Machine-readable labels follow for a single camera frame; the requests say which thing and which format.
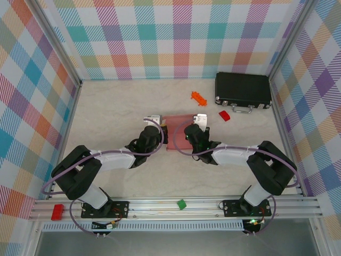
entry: orange plastic piece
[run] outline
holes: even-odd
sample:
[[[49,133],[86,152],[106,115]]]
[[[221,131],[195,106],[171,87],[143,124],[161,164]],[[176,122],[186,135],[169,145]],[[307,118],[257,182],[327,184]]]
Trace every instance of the orange plastic piece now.
[[[191,99],[195,99],[199,103],[199,106],[207,106],[207,100],[205,100],[199,92],[192,92]]]

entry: white floor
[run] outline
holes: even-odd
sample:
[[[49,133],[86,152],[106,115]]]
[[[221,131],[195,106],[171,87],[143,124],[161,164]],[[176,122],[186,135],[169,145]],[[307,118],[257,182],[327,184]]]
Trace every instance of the white floor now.
[[[199,92],[208,106],[199,107],[191,92]],[[225,122],[219,112],[226,110]],[[65,155],[77,145],[89,149],[121,148],[144,129],[143,118],[151,114],[208,115],[210,139],[238,146],[272,141],[283,145],[271,109],[254,109],[251,114],[236,114],[231,107],[214,103],[213,79],[161,79],[85,82],[72,123]],[[256,181],[251,170],[235,165],[213,166],[195,162],[166,146],[135,169],[100,173],[95,184],[110,196],[215,196],[241,195]],[[286,189],[295,194],[296,189]]]

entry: black mounting plate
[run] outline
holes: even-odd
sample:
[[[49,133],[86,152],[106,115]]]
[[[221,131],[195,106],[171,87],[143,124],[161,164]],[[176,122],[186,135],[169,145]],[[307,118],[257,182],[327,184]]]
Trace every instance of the black mounting plate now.
[[[262,217],[264,210],[264,216],[269,217],[271,216],[271,209],[270,204],[267,199],[263,200],[259,206],[254,207],[251,214],[247,215],[245,212],[240,208],[239,200],[224,200],[223,201],[223,209],[224,209],[224,216],[225,217]]]
[[[106,219],[126,219],[128,217],[129,212],[129,201],[113,201],[111,205],[111,211],[108,212],[105,216],[95,208],[93,208],[88,203],[83,203],[82,205],[82,213],[80,217],[82,219],[99,219],[99,218],[106,218]],[[114,208],[117,208],[121,213],[120,216],[119,212],[113,211]]]

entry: plaid wallpaper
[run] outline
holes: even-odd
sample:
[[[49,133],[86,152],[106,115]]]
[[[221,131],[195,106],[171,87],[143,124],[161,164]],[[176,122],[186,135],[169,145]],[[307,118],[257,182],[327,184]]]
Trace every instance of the plaid wallpaper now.
[[[307,187],[341,252],[341,1],[319,1],[273,83]]]
[[[266,74],[304,2],[39,1],[85,79]]]
[[[17,255],[76,86],[23,0],[0,0],[0,255]]]

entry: small green cube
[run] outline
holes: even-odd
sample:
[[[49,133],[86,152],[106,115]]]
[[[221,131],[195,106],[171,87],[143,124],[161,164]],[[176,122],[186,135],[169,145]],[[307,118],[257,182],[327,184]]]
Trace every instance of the small green cube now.
[[[187,205],[186,205],[186,202],[185,202],[183,199],[181,199],[180,201],[178,201],[177,204],[178,204],[180,210],[185,209],[186,206],[187,206]]]

